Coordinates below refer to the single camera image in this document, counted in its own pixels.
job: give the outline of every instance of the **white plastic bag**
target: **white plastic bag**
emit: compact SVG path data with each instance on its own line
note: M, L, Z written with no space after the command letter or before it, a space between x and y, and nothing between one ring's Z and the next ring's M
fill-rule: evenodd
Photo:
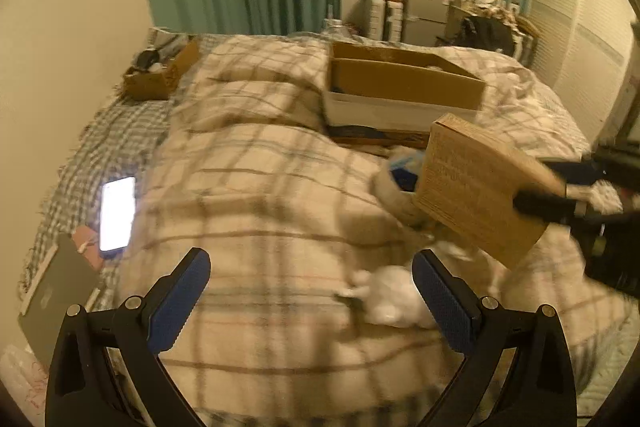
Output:
M0 357L0 380L34 427L44 427L47 373L33 353L7 346Z

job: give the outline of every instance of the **glowing white screen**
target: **glowing white screen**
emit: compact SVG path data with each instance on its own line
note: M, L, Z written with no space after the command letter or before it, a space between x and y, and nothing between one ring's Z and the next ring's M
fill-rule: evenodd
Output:
M129 244L136 212L135 178L104 184L100 206L100 250L110 251Z

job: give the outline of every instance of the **box with items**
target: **box with items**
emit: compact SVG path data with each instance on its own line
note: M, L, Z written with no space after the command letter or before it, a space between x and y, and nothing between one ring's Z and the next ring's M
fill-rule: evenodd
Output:
M342 144L425 148L433 121L476 116L484 82L444 58L334 42L324 92L329 134Z
M148 47L123 75L123 92L133 100L168 100L181 76L200 58L198 39L154 28Z

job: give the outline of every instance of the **small cardboard box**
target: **small cardboard box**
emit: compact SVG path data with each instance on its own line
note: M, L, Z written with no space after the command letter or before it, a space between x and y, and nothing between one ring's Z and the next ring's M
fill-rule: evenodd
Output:
M198 39L191 38L174 58L169 60L159 73L142 73L129 68L122 75L123 90L134 100L169 100L181 76L183 76L200 58Z
M473 120L484 87L438 55L334 42L324 113L337 142L424 147L443 114Z
M448 114L431 127L414 203L513 268L546 229L513 208L522 188L564 196L564 182L532 156Z

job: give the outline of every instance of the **bed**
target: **bed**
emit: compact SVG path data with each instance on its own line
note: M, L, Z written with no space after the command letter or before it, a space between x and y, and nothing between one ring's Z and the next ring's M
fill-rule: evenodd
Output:
M364 324L334 298L354 270L404 264L427 243L372 193L382 159L324 133L327 42L204 36L201 49L170 101L113 100L88 126L44 206L21 291L55 231L95 227L102 183L134 175L142 183L131 243L103 269L97 306L143 295L191 247L209 252L209 285L162 357L208 425L414 425L461 359L435 327ZM487 82L478 123L514 146L564 157L589 148L555 94L513 59L429 51ZM606 184L593 201L620 206ZM442 233L460 247L444 263L476 293L516 309L558 309L578 412L591 415L638 341L635 304L583 278L580 253L560 227L549 227L511 272ZM476 420L504 375L501 366Z

